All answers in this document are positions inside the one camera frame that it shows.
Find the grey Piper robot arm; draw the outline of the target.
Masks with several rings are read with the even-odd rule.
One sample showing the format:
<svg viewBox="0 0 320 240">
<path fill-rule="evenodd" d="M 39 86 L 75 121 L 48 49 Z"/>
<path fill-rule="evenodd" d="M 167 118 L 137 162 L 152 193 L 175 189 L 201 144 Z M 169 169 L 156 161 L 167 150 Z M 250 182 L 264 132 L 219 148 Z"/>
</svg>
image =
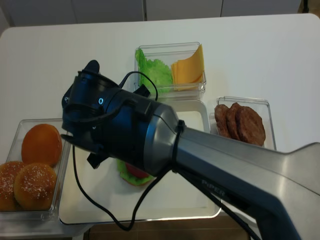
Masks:
<svg viewBox="0 0 320 240">
<path fill-rule="evenodd" d="M 62 98 L 62 138 L 89 152 L 93 168 L 109 157 L 154 177 L 184 177 L 256 235 L 233 211 L 256 220 L 263 240 L 320 237 L 320 145 L 283 153 L 186 127 L 169 106 L 100 74 L 91 60 Z"/>
</svg>

